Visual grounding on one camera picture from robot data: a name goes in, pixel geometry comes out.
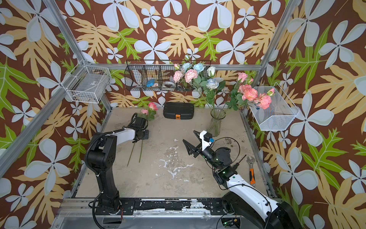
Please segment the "large pink rose stem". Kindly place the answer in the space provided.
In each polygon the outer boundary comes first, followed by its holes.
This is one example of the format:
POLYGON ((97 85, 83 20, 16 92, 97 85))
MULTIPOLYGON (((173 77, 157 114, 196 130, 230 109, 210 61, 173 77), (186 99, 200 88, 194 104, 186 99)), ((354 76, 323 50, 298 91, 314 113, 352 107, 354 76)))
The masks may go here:
POLYGON ((147 127, 148 127, 148 115, 149 111, 147 109, 142 109, 140 113, 134 113, 131 122, 128 127, 132 128, 136 131, 136 137, 133 140, 133 143, 144 139, 148 139, 147 127))

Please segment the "pink peony spray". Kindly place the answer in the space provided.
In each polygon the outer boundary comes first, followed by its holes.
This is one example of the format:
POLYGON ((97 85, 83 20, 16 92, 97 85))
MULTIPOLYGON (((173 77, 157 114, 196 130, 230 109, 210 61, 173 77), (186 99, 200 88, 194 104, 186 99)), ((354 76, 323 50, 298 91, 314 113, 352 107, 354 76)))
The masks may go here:
POLYGON ((239 73, 237 82, 229 94, 226 105, 234 111, 241 110, 258 97, 258 91, 252 87, 254 79, 246 73, 239 73))
POLYGON ((275 94, 275 89, 272 88, 266 93, 260 94, 255 100, 254 104, 256 105, 257 109, 261 108, 263 110, 270 107, 272 103, 271 97, 275 94))

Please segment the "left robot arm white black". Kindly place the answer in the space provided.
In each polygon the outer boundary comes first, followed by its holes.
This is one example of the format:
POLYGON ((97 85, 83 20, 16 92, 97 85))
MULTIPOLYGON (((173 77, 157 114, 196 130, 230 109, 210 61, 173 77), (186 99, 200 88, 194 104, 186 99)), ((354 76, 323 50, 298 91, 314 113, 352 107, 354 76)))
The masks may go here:
POLYGON ((112 166, 116 159, 119 144, 131 141, 136 143, 148 138, 148 120, 135 113, 130 123, 121 129, 105 133, 96 133, 85 154, 85 164, 96 176, 99 194, 96 198, 98 207, 108 213, 115 213, 120 208, 120 195, 115 185, 112 166))

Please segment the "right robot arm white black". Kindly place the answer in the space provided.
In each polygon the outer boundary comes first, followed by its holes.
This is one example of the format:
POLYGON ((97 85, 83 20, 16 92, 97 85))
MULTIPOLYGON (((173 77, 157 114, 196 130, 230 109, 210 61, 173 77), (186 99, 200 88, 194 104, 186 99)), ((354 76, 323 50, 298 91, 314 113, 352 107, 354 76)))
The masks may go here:
POLYGON ((211 166, 213 178, 222 190, 228 193, 222 197, 225 213, 245 217, 258 229, 300 229, 297 215, 286 202, 267 197, 246 182, 236 171, 239 166, 231 159, 231 149, 220 147, 213 150, 215 140, 207 131, 194 131, 200 141, 194 146, 186 140, 183 143, 189 155, 202 156, 211 166))

